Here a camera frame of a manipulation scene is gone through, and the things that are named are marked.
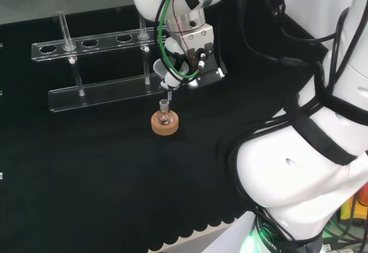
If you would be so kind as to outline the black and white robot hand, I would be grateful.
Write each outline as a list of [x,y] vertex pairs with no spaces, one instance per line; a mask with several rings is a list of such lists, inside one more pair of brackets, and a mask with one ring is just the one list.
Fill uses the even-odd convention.
[[175,39],[169,37],[162,44],[160,53],[167,71],[160,85],[166,91],[176,90],[182,85],[196,89],[221,78],[211,43],[205,48],[192,48],[185,52]]

